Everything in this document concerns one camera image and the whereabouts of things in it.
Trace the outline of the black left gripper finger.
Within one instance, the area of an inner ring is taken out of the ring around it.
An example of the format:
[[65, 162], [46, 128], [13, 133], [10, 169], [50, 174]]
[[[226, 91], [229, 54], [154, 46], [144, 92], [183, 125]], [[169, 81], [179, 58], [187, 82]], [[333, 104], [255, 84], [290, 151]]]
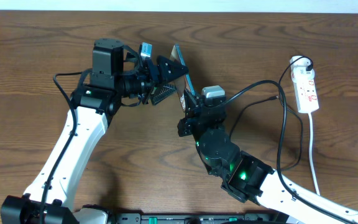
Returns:
[[170, 95], [177, 92], [175, 85], [172, 84], [164, 84], [154, 90], [152, 93], [150, 100], [152, 105], [157, 105], [164, 99], [168, 98]]
[[157, 57], [157, 68], [158, 81], [161, 84], [172, 82], [189, 72], [187, 66], [176, 63], [161, 55]]

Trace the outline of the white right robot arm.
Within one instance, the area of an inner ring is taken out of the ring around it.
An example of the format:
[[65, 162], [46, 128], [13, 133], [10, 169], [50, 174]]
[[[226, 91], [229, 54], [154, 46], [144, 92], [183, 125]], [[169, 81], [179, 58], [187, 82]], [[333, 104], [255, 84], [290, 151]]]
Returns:
[[223, 190], [242, 203], [250, 201], [303, 223], [358, 223], [358, 211], [304, 189], [231, 142], [223, 126], [225, 111], [209, 110], [225, 98], [185, 91], [180, 98], [185, 117], [178, 124], [179, 136], [194, 137], [207, 173], [222, 178]]

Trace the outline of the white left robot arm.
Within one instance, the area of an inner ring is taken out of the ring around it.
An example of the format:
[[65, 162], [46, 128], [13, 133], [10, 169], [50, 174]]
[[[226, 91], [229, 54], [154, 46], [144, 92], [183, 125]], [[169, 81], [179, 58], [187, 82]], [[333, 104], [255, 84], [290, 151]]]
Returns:
[[65, 99], [65, 127], [44, 167], [20, 197], [7, 196], [3, 223], [114, 223], [113, 212], [98, 205], [74, 211], [79, 181], [90, 156], [108, 130], [123, 98], [158, 104], [175, 92], [172, 82], [188, 68], [174, 45], [169, 58], [151, 59], [152, 46], [138, 50], [116, 39], [94, 42], [91, 68], [80, 72], [77, 88]]

